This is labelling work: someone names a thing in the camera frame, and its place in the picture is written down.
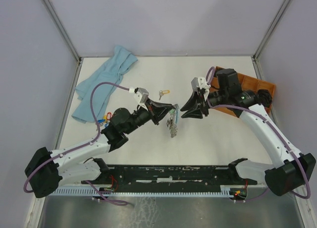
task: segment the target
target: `blue towel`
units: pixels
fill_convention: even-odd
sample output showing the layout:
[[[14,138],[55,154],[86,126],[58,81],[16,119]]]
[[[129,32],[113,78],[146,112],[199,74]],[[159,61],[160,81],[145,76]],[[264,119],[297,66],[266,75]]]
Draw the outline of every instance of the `blue towel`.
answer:
[[[82,123],[94,122],[90,109],[90,95],[94,87],[101,82],[111,82],[120,84],[123,75],[130,70],[131,64],[138,59],[129,51],[121,46],[114,48],[114,56],[108,59],[100,66],[88,79],[81,82],[75,88],[78,99],[81,100],[72,117]],[[97,120],[103,118],[110,95],[115,91],[116,87],[112,85],[101,85],[94,93],[93,108]]]

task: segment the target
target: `white wall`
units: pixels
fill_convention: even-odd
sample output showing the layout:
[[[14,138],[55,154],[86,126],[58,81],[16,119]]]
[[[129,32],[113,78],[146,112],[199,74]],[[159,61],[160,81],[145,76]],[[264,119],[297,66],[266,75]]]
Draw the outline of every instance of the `white wall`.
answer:
[[[51,0],[80,56],[253,55],[283,0]]]
[[[40,0],[0,0],[0,227],[20,228],[34,152],[53,148],[76,62]]]
[[[270,39],[260,63],[276,83],[274,108],[285,135],[317,158],[317,4],[294,0]],[[311,179],[317,208],[317,168]]]

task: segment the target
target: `tabletop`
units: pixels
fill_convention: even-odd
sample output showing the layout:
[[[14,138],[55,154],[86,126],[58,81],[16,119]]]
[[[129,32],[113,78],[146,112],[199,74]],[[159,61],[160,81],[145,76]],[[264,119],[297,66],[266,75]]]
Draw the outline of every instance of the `tabletop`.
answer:
[[[108,58],[84,58],[78,83],[88,78]],[[149,98],[182,107],[192,94],[194,77],[205,77],[211,66],[233,68],[237,72],[256,77],[251,57],[138,57],[131,70],[123,76],[121,86],[142,87]],[[170,90],[159,101],[159,91]],[[71,115],[80,103],[74,93],[60,141],[60,148],[93,137],[94,123],[83,124]],[[111,95],[107,112],[117,108],[136,109],[133,96],[116,89]],[[99,156],[107,164],[130,165],[228,165],[239,158],[271,164],[262,144],[240,119],[210,110],[203,119],[186,118],[178,121],[178,133],[170,137],[166,121],[169,114],[154,125],[151,121],[127,135],[129,141],[121,148]]]

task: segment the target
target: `brown box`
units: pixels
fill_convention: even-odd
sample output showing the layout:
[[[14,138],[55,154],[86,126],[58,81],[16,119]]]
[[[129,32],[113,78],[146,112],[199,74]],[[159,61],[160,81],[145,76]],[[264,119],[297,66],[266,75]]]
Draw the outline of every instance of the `brown box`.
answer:
[[[257,78],[253,78],[253,77],[250,77],[250,76],[246,76],[246,75],[244,75],[242,73],[238,73],[238,78],[239,78],[239,82],[241,83],[243,91],[252,90],[253,92],[257,93],[257,91],[259,89],[267,89],[269,91],[269,93],[271,94],[272,99],[274,99],[274,92],[275,92],[275,87],[276,87],[275,84],[269,83],[269,82],[266,82],[266,81],[262,81],[262,80],[259,80]],[[212,79],[211,85],[216,87],[216,88],[219,88],[219,84],[218,84],[217,78],[213,78]],[[214,91],[217,91],[217,90],[214,89],[214,88],[210,88],[210,92],[214,92]],[[267,114],[270,113],[271,107],[272,107],[272,104],[271,104],[271,106],[269,108],[265,108]],[[233,113],[233,111],[231,111],[231,110],[229,110],[227,108],[217,108],[216,110],[221,111],[223,113],[227,113],[229,115],[236,116]]]

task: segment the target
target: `robotic arm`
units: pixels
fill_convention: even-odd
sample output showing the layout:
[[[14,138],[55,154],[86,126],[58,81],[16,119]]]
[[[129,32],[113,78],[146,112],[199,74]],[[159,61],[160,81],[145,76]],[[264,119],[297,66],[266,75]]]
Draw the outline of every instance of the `robotic arm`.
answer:
[[[45,197],[65,184],[95,180],[108,170],[105,162],[102,159],[93,159],[82,163],[84,160],[120,148],[128,141],[125,134],[130,134],[150,120],[158,125],[174,108],[172,104],[157,103],[149,99],[146,89],[130,89],[130,93],[134,94],[138,102],[137,110],[130,113],[126,108],[117,109],[109,126],[101,131],[94,142],[90,139],[68,148],[49,152],[43,147],[36,151],[25,174],[27,177],[31,176],[29,182],[37,198]]]
[[[269,92],[242,91],[234,69],[220,69],[215,77],[219,89],[211,93],[205,78],[192,80],[193,94],[181,109],[186,111],[182,118],[203,118],[203,115],[208,116],[210,108],[229,108],[252,129],[272,160],[272,165],[267,165],[238,159],[229,164],[235,167],[238,176],[266,183],[277,196],[307,184],[316,160],[312,154],[304,155],[291,144],[267,115],[264,106],[271,103]]]

